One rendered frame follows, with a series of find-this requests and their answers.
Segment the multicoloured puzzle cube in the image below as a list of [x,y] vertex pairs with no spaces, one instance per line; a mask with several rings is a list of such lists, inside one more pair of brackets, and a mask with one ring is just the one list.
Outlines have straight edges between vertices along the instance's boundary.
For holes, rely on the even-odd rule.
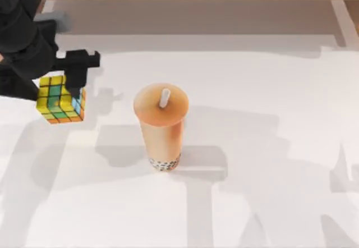
[[80,96],[74,98],[65,83],[65,75],[40,78],[36,108],[51,124],[81,122],[85,118],[85,89],[81,88]]

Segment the orange bubble tea cup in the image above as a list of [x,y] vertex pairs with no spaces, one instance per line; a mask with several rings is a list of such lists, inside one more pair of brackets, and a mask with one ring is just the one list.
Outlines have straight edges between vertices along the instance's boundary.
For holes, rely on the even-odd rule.
[[188,108],[187,94],[172,84],[150,84],[135,96],[134,112],[147,157],[159,171],[171,171],[179,164]]

